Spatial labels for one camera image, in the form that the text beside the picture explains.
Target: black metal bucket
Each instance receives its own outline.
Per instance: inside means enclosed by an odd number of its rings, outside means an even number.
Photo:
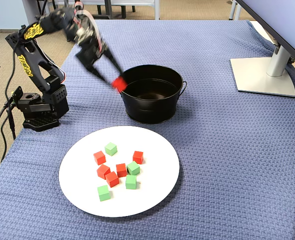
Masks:
[[[124,72],[124,79],[128,85],[121,96],[126,112],[143,124],[158,124],[172,118],[179,96],[187,87],[187,82],[176,71],[157,65],[130,68]]]

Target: red cube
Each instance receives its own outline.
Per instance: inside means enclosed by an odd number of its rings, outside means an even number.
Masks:
[[[126,177],[128,174],[126,164],[125,163],[117,164],[116,173],[119,178]]]
[[[137,164],[142,164],[143,163],[143,152],[135,151],[133,154],[133,161],[135,161]]]
[[[118,175],[114,171],[105,175],[105,179],[106,179],[107,184],[109,185],[110,188],[112,188],[115,185],[118,185],[120,183]]]
[[[95,159],[95,162],[97,163],[97,165],[104,164],[107,161],[106,156],[104,155],[104,153],[102,151],[94,153],[93,155],[94,155],[94,159]]]
[[[109,174],[111,172],[111,170],[108,166],[105,166],[104,164],[102,164],[101,166],[99,166],[99,168],[96,170],[96,172],[100,178],[105,180],[106,175]]]
[[[121,76],[115,79],[111,85],[113,88],[117,89],[119,93],[125,90],[128,86],[127,82]]]

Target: yellow logo text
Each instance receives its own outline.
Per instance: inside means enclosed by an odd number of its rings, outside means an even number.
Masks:
[[[40,26],[40,24],[34,24],[31,26],[26,33],[24,33],[24,38],[25,39],[32,39],[37,35],[40,35],[43,33],[43,28]]]
[[[18,56],[18,59],[19,59],[20,63],[22,64],[22,67],[23,67],[25,73],[29,77],[33,77],[30,66],[27,64],[26,58],[23,55],[21,55],[21,56]]]

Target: wall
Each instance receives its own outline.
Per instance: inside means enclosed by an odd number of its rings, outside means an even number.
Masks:
[[[0,0],[0,29],[20,29],[23,24],[28,25],[28,19],[22,0]]]

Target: blue textured blanket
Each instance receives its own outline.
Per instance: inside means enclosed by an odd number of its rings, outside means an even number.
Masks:
[[[129,119],[120,95],[78,62],[75,46],[63,65],[70,110],[61,125],[23,129],[0,166],[0,239],[295,239],[295,98],[238,92],[230,63],[270,57],[273,45],[248,21],[98,25],[123,69],[156,64],[182,75],[188,86],[177,112],[157,125]],[[106,59],[95,65],[117,77]],[[287,70],[295,86],[295,69]],[[180,160],[176,186],[134,216],[85,213],[61,192],[60,163],[82,137],[125,125],[170,141]]]

